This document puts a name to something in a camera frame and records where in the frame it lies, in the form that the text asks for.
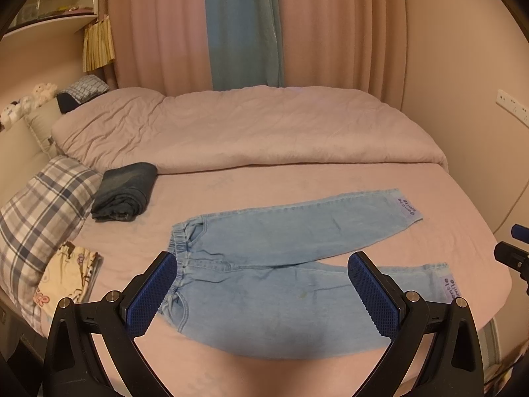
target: screw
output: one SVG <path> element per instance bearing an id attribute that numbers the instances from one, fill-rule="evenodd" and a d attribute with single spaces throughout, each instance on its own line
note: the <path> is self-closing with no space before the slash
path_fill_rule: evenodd
<path id="1" fill-rule="evenodd" d="M 61 309 L 64 309 L 65 307 L 68 307 L 68 306 L 70 306 L 70 299 L 68 297 L 61 298 L 59 300 L 59 307 Z"/>
<path id="2" fill-rule="evenodd" d="M 119 291 L 110 291 L 109 293 L 107 293 L 107 295 L 105 296 L 106 300 L 108 302 L 115 302 L 118 298 L 120 298 L 120 295 L 121 293 Z"/>
<path id="3" fill-rule="evenodd" d="M 415 291 L 408 291 L 406 293 L 406 298 L 411 302 L 418 302 L 421 299 L 421 296 L 417 294 Z"/>
<path id="4" fill-rule="evenodd" d="M 468 306 L 468 303 L 467 301 L 462 298 L 462 297 L 458 297 L 456 298 L 456 304 L 459 306 L 459 307 L 467 307 Z"/>

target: power strip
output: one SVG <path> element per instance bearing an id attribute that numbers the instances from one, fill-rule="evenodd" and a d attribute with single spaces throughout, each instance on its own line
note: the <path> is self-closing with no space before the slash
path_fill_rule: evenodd
<path id="1" fill-rule="evenodd" d="M 507 94 L 507 92 L 498 89 L 498 96 L 496 97 L 496 103 L 503 107 L 505 110 L 512 113 L 526 126 L 529 127 L 529 107 L 521 104 L 516 98 Z"/>

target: plaid pillow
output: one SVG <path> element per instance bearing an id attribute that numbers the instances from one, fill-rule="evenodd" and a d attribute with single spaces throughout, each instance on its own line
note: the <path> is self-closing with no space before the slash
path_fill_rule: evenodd
<path id="1" fill-rule="evenodd" d="M 55 251 L 82 227 L 100 182 L 96 171 L 58 156 L 0 209 L 0 286 L 38 332 L 35 289 Z"/>
<path id="2" fill-rule="evenodd" d="M 70 94 L 79 104 L 104 94 L 110 87 L 95 74 L 87 74 L 61 92 Z"/>

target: jeans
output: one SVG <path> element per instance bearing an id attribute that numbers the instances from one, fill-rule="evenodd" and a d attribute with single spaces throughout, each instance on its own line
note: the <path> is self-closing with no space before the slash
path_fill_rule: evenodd
<path id="1" fill-rule="evenodd" d="M 316 262 L 422 219 L 397 190 L 192 218 L 173 227 L 178 276 L 160 313 L 187 337 L 232 354 L 310 359 L 386 346 L 346 267 Z M 406 291 L 446 302 L 446 264 L 381 267 Z"/>

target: dark folded pants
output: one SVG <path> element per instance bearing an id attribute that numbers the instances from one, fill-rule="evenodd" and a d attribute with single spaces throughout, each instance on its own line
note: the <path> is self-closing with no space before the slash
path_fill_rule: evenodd
<path id="1" fill-rule="evenodd" d="M 92 205 L 96 221 L 133 221 L 145 212 L 158 169 L 148 162 L 137 162 L 105 171 Z"/>

